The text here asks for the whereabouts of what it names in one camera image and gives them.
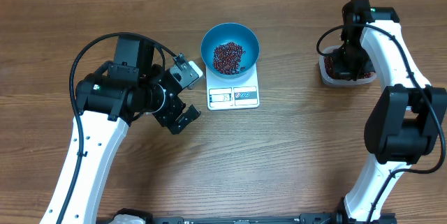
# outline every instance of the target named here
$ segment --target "white scale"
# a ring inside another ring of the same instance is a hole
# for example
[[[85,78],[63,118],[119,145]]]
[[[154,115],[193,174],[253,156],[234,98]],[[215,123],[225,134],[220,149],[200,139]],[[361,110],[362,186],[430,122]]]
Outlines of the white scale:
[[[226,79],[208,67],[207,104],[210,110],[234,110],[259,107],[259,86],[256,64],[241,77]]]

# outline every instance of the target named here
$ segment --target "bowl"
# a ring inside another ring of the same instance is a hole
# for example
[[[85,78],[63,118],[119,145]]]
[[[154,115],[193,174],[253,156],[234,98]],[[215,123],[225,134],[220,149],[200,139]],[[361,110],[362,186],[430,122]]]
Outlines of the bowl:
[[[226,75],[222,74],[214,68],[212,62],[214,58],[214,49],[219,45],[224,45],[226,43],[235,43],[242,46],[245,51],[242,54],[239,66],[245,66],[244,70],[239,70],[238,74]],[[210,29],[202,40],[202,45],[200,47],[202,53],[202,59],[205,65],[218,77],[233,79],[241,77],[248,73],[258,61],[259,58],[259,42],[255,34],[247,27],[237,23],[224,23],[215,26]]]

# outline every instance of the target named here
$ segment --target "container of beans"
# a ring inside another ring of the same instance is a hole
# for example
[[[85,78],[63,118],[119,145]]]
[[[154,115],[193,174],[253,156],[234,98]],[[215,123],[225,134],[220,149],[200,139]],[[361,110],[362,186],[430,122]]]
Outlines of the container of beans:
[[[205,65],[217,76],[237,78],[247,73],[259,58],[259,42],[247,27],[237,23],[210,29],[200,48]]]

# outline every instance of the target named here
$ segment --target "white plastic tray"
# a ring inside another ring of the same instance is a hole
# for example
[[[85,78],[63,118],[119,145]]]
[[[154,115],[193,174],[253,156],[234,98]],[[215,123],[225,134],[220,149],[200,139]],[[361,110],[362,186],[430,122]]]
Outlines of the white plastic tray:
[[[323,53],[329,53],[332,52],[336,49],[340,48],[340,45],[338,46],[330,46],[324,49]],[[326,73],[326,68],[324,65],[324,57],[320,56],[319,59],[319,64],[320,64],[320,74],[321,74],[321,79],[323,80],[323,83],[328,85],[329,87],[352,87],[355,85],[361,85],[361,84],[368,84],[372,81],[374,81],[377,78],[376,73],[374,73],[371,77],[368,78],[362,78],[362,79],[358,79],[357,81],[353,81],[353,80],[335,80],[333,78],[331,78],[327,73]]]

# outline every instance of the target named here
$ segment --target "wooden tabletop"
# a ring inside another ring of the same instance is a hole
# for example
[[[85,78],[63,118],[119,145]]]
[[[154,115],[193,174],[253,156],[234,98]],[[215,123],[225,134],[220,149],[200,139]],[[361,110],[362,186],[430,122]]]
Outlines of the wooden tabletop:
[[[37,223],[47,208],[72,131],[68,74],[88,42],[137,32],[204,68],[200,42],[222,22],[245,24],[258,36],[261,106],[210,112],[202,82],[180,94],[202,111],[181,134],[152,116],[135,122],[98,215],[123,207],[194,218],[332,211],[365,163],[363,130],[381,94],[378,80],[353,89],[322,85],[315,44],[342,23],[348,1],[0,0],[0,223]],[[370,3],[395,8],[419,69],[447,87],[447,0]],[[115,43],[93,47],[76,80],[112,60]],[[429,168],[438,157],[439,142],[415,167]],[[395,212],[400,223],[447,222],[446,171],[405,174],[383,212]]]

